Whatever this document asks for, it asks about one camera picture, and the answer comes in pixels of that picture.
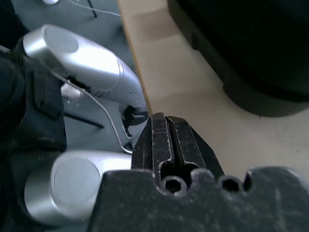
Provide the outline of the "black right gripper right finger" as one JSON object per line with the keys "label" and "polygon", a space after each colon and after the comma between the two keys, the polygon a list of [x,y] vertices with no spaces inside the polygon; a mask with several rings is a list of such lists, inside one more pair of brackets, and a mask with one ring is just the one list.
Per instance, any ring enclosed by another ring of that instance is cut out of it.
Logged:
{"label": "black right gripper right finger", "polygon": [[175,156],[181,167],[204,168],[212,172],[215,178],[224,175],[212,148],[185,119],[168,116],[167,122],[176,148]]}

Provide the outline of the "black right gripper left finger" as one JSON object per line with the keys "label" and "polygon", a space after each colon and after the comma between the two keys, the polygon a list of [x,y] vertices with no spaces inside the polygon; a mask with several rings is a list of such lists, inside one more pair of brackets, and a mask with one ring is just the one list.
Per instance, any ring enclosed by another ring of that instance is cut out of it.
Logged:
{"label": "black right gripper left finger", "polygon": [[174,169],[174,151],[169,125],[163,113],[148,118],[133,149],[131,168],[146,169],[154,174],[155,181],[161,181]]}

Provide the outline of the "black plastic tool case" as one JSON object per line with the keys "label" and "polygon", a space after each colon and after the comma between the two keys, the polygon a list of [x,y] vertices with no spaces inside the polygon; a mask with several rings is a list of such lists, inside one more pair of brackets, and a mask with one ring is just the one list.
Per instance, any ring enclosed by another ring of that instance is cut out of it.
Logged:
{"label": "black plastic tool case", "polygon": [[167,0],[169,14],[240,108],[309,109],[309,0]]}

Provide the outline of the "black floor stand bar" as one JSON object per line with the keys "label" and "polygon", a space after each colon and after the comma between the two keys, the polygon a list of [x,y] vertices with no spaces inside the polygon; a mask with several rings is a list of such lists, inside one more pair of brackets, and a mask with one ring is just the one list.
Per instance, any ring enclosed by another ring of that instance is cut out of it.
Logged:
{"label": "black floor stand bar", "polygon": [[97,121],[94,121],[92,119],[89,119],[87,117],[80,116],[78,114],[73,114],[73,113],[70,113],[70,112],[65,112],[64,116],[69,117],[69,118],[74,119],[74,120],[77,120],[77,121],[80,121],[80,122],[83,122],[83,123],[86,123],[86,124],[89,124],[89,125],[92,125],[92,126],[95,126],[95,127],[98,127],[100,129],[104,128],[103,124],[101,124],[101,123],[99,123]]}
{"label": "black floor stand bar", "polygon": [[91,11],[92,11],[94,17],[97,18],[97,13],[94,10],[94,6],[93,6],[93,3],[92,3],[92,0],[87,0],[87,2],[88,2],[89,6],[91,8]]}

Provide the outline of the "black robot torso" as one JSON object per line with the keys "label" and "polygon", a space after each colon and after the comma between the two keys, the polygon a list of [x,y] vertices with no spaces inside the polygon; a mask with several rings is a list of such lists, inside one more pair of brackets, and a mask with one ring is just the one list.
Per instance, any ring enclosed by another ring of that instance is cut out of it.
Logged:
{"label": "black robot torso", "polygon": [[26,33],[12,1],[0,0],[0,232],[43,232],[25,210],[11,158],[49,158],[67,148],[61,82],[26,57]]}

